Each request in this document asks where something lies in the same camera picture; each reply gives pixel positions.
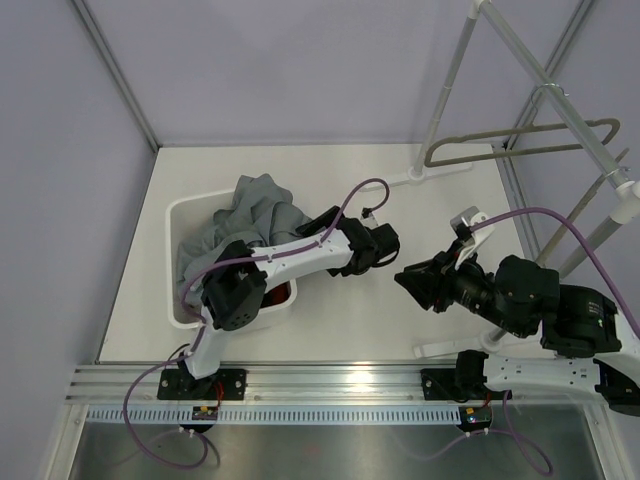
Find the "metal hanger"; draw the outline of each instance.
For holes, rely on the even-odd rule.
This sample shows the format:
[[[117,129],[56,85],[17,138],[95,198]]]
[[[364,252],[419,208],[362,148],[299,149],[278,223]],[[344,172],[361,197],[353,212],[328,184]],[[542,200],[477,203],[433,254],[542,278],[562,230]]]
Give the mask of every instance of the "metal hanger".
[[[539,85],[529,97],[529,101],[533,105],[538,112],[538,107],[533,103],[533,96],[538,92],[541,88],[559,88],[562,90],[562,93],[565,96],[568,96],[567,93],[564,92],[564,89],[558,85],[557,83],[544,83]],[[611,130],[609,133],[602,139],[602,144],[607,145],[618,133],[620,130],[620,120],[617,118],[601,118],[598,120],[586,120],[585,123],[589,127],[599,127],[601,125],[609,125]],[[441,167],[444,165],[457,165],[461,163],[468,162],[477,162],[480,160],[490,160],[493,158],[511,158],[511,157],[521,157],[524,155],[536,155],[536,154],[544,154],[544,153],[553,153],[553,152],[568,152],[571,150],[582,150],[582,145],[579,143],[570,143],[570,144],[562,144],[562,145],[551,145],[548,147],[536,147],[536,148],[525,148],[523,150],[505,150],[504,152],[493,152],[486,153],[481,155],[468,155],[466,157],[456,157],[450,158],[447,160],[440,160],[437,162],[433,161],[433,153],[442,145],[447,145],[450,143],[464,143],[471,140],[485,140],[494,137],[504,137],[507,135],[522,135],[525,133],[537,133],[537,132],[552,132],[557,130],[567,130],[567,127],[564,123],[550,123],[546,125],[534,125],[533,122],[531,124],[526,125],[524,127],[519,128],[506,128],[504,130],[489,130],[486,132],[472,133],[470,135],[462,135],[462,136],[454,136],[454,137],[445,137],[437,142],[431,144],[429,149],[425,154],[424,166],[427,168],[433,167]]]

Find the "black bracket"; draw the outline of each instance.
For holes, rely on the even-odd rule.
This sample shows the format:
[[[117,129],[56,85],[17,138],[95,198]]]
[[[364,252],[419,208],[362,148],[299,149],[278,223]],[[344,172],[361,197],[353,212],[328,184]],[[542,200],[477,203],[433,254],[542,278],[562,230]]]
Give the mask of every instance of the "black bracket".
[[[476,432],[491,427],[493,410],[490,406],[481,408],[458,407],[460,424],[456,425],[463,432]]]
[[[310,237],[323,228],[328,228],[340,212],[337,206],[331,207],[319,217],[296,228],[296,233],[303,237]],[[371,215],[370,209],[363,210],[366,218]],[[400,240],[398,234],[385,223],[375,228],[365,227],[356,218],[348,218],[340,215],[336,224],[349,240],[349,248],[353,256],[347,265],[342,268],[330,268],[327,270],[332,277],[342,275],[362,275],[370,268],[385,267],[392,263],[400,253]]]
[[[243,241],[230,243],[217,262],[251,257]],[[202,304],[209,309],[215,329],[238,330],[257,316],[267,288],[267,274],[255,263],[228,265],[207,274],[202,279]]]
[[[595,389],[609,408],[623,415],[640,417],[640,388],[635,382],[604,362],[594,360],[594,363],[600,367],[600,385]]]
[[[461,385],[459,374],[455,368],[424,368],[420,370],[420,385],[424,399],[427,401],[449,401],[466,403],[469,400],[486,400],[491,394],[491,400],[501,401],[506,392],[489,390],[483,384]]]
[[[181,369],[163,370],[158,385],[158,400],[218,400],[215,384],[223,389],[224,401],[244,400],[247,371],[241,368],[221,368],[211,377],[195,380]]]

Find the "metal frame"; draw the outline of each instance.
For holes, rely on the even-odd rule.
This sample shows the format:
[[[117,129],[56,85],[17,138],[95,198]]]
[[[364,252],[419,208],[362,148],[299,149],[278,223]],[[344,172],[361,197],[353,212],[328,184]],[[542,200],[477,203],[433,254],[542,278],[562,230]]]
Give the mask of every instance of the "metal frame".
[[[605,218],[587,237],[589,245],[591,245],[593,249],[598,248],[606,242],[611,235],[620,230],[621,227],[622,224],[614,221],[611,217]],[[569,255],[562,265],[560,265],[560,268],[558,268],[560,279],[565,279],[571,272],[578,268],[586,258],[587,254],[583,248],[576,248],[571,252],[571,255]]]
[[[544,65],[545,71],[551,78],[556,78],[564,67],[573,45],[576,43],[580,32],[582,32],[582,29],[587,24],[599,1],[600,0],[580,0],[578,2],[578,5],[571,14],[571,18],[569,19],[567,26],[560,35],[558,42],[553,47],[547,63]],[[531,89],[531,93],[527,97],[529,100],[522,107],[513,128],[530,125],[535,120],[538,115],[540,104],[544,100],[542,92],[538,92],[539,88],[540,87],[536,86]],[[520,138],[520,135],[511,135],[507,138],[505,142],[506,150],[512,150]]]
[[[436,138],[436,134],[438,133],[440,120],[442,119],[442,114],[447,106],[447,101],[449,100],[451,89],[453,88],[453,82],[456,80],[456,75],[458,75],[458,70],[462,64],[462,59],[464,58],[464,53],[467,51],[471,35],[473,34],[473,30],[475,29],[477,22],[478,16],[477,14],[474,14],[472,8],[471,13],[469,13],[469,16],[465,20],[464,27],[462,27],[462,33],[458,39],[458,44],[453,52],[453,58],[451,59],[449,70],[447,71],[447,77],[445,78],[444,85],[440,90],[440,96],[438,97],[433,114],[431,115],[429,128],[427,130],[427,137],[422,143],[422,147],[420,147],[420,153],[418,153],[418,157],[416,158],[412,169],[409,171],[409,177],[411,177],[412,174],[416,177],[421,177],[423,175],[424,159],[427,156],[427,151]]]
[[[618,167],[613,156],[587,126],[571,102],[567,100],[562,89],[554,87],[555,84],[551,77],[545,72],[544,68],[538,63],[533,54],[527,49],[526,45],[511,29],[507,21],[500,15],[493,4],[488,1],[483,1],[480,3],[479,8],[480,13],[485,16],[489,24],[494,28],[505,45],[511,50],[516,60],[520,62],[536,84],[552,86],[552,88],[543,89],[544,94],[598,168],[600,168],[604,175],[607,175],[613,187],[617,188],[629,182],[630,179],[626,172]]]
[[[133,91],[129,86],[129,82],[127,82],[127,79],[125,78],[120,65],[118,65],[111,47],[109,47],[107,38],[100,28],[100,24],[98,23],[96,16],[91,11],[91,8],[87,4],[86,0],[67,1],[69,2],[69,5],[78,17],[78,20],[84,27],[85,31],[87,32],[89,40],[91,41],[91,43],[93,43],[98,57],[100,57],[100,59],[104,62],[105,67],[107,67],[109,76],[115,83],[116,89],[122,97],[125,105],[131,112],[131,115],[133,115],[133,119],[136,122],[138,128],[146,138],[149,147],[151,148],[153,153],[158,153],[158,150],[162,145],[158,141],[158,137],[153,131],[153,128],[147,120],[144,111],[140,107],[138,100],[133,94]]]
[[[101,32],[95,16],[86,4],[86,0],[69,0],[78,17],[85,26],[90,38],[94,42],[98,54],[105,62],[109,73],[115,81],[123,99],[130,108],[140,129],[145,134],[150,147],[157,151],[159,142],[148,124],[137,100],[133,96],[131,89],[126,82],[113,54],[106,42],[104,34]],[[547,62],[549,75],[554,75],[561,68],[565,56],[571,44],[575,41],[582,24],[591,13],[597,0],[582,0],[572,19],[563,32],[563,35],[554,49],[554,53]],[[493,15],[496,24],[499,24],[497,12],[489,12]],[[467,21],[465,31],[470,38],[475,25]],[[462,38],[456,49],[456,56],[462,60],[464,50],[469,38]],[[457,67],[450,68],[447,79],[450,85],[445,84],[441,92],[441,98],[432,119],[430,136],[435,137],[439,120],[436,113],[440,115],[446,104],[446,100],[453,84],[453,79],[457,73]],[[538,95],[534,103],[541,100],[543,95]],[[530,118],[527,107],[523,109],[519,122],[522,119]],[[579,122],[574,128],[580,130]],[[525,205],[524,192],[518,181],[517,174],[510,160],[498,162],[503,183],[508,186],[507,196],[512,207]],[[517,222],[518,232],[523,245],[526,246],[527,255],[534,257],[539,246],[533,226],[528,219]],[[247,399],[244,405],[385,405],[385,406],[418,406],[426,405],[423,400],[422,387],[420,384],[420,369],[425,363],[415,364],[371,364],[353,363],[345,365],[326,365],[310,363],[306,365],[233,365],[247,368]],[[90,405],[112,404],[121,405],[124,393],[130,383],[145,370],[142,365],[90,365],[80,366],[76,369],[71,387],[66,399],[64,414],[59,424],[59,434],[57,436],[54,454],[46,468],[46,478],[63,479],[68,478],[71,471],[75,453],[77,451],[80,437],[85,425],[87,412]],[[159,402],[155,399],[159,373],[149,375],[146,381],[142,382],[132,397],[132,403],[144,408],[145,406],[158,406],[160,404],[176,405],[178,402]],[[559,403],[562,398],[558,397],[523,397],[520,403]],[[603,405],[589,404],[584,407],[586,419],[593,437],[602,468],[607,478],[632,478],[631,469],[626,459],[624,448],[615,435],[615,430],[608,416],[608,410]]]
[[[353,406],[371,407],[373,411],[391,411],[392,414],[381,415],[380,421],[368,421],[366,424],[406,424],[402,412],[415,415],[417,407],[434,411],[448,411],[457,404],[453,402],[426,402],[423,397],[420,370],[424,364],[397,365],[242,365],[247,368],[247,398],[244,402],[233,404],[233,408],[242,412],[243,407],[256,410],[258,407],[278,406],[278,411],[299,412],[300,406],[318,406],[315,410],[326,410],[333,406],[333,411],[349,410]],[[453,368],[452,364],[440,364],[440,367]],[[124,391],[128,385],[140,375],[145,366],[138,365],[86,365],[76,369],[67,396],[64,418],[59,426],[59,435],[55,445],[55,453],[51,458],[44,478],[61,480],[69,477],[77,449],[80,444],[83,428],[86,424],[90,406],[122,405]],[[149,375],[136,390],[132,402],[137,409],[162,409],[162,406],[178,410],[181,406],[193,406],[193,402],[161,402],[155,399],[159,374]],[[517,404],[575,404],[567,395],[519,395]],[[470,405],[482,402],[470,402]],[[198,405],[215,404],[215,402],[199,402]],[[400,412],[394,417],[393,412]],[[583,406],[585,420],[588,422],[595,449],[602,469],[608,479],[631,479],[628,458],[624,447],[615,434],[606,405],[589,403]],[[242,424],[265,424],[265,416],[257,415],[256,420],[241,420]],[[317,423],[304,419],[300,422]],[[343,418],[340,424],[362,424],[363,417],[357,413],[353,420]],[[451,418],[436,418],[430,422],[416,421],[415,424],[452,423]]]

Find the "white cable clip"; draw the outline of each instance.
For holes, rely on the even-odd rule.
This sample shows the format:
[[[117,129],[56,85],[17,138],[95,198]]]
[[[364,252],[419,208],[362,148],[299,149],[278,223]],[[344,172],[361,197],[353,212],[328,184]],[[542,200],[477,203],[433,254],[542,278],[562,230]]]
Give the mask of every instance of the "white cable clip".
[[[370,228],[371,230],[373,230],[374,228],[377,228],[378,225],[378,221],[376,220],[376,217],[373,215],[372,212],[369,212],[368,215],[365,217],[364,216],[364,211],[362,212],[363,214],[360,215],[360,223],[367,228]]]
[[[473,215],[468,221],[465,218],[462,218],[461,220],[467,227],[470,227],[472,225],[476,225],[478,223],[489,220],[489,216],[484,212],[478,212]],[[467,240],[467,245],[463,247],[462,250],[460,250],[460,254],[458,256],[458,259],[456,260],[456,270],[460,268],[462,262],[473,255],[476,250],[478,250],[482,246],[482,244],[487,241],[487,238],[491,236],[494,230],[495,227],[493,225],[489,225],[471,234],[471,239]]]

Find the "white plastic bin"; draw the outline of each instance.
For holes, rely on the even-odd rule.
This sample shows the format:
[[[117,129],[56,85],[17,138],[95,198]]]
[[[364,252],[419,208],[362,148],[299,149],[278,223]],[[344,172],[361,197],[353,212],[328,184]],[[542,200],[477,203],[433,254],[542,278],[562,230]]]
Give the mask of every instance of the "white plastic bin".
[[[176,291],[176,257],[178,245],[211,220],[214,212],[231,207],[233,190],[223,190],[205,195],[196,195],[176,200],[165,213],[165,247],[167,265],[167,314],[169,322],[176,328],[196,328],[197,322],[180,306]],[[258,317],[238,333],[272,327],[291,316],[289,307],[296,299],[298,290],[295,280],[288,284],[289,298],[284,303],[262,308]]]

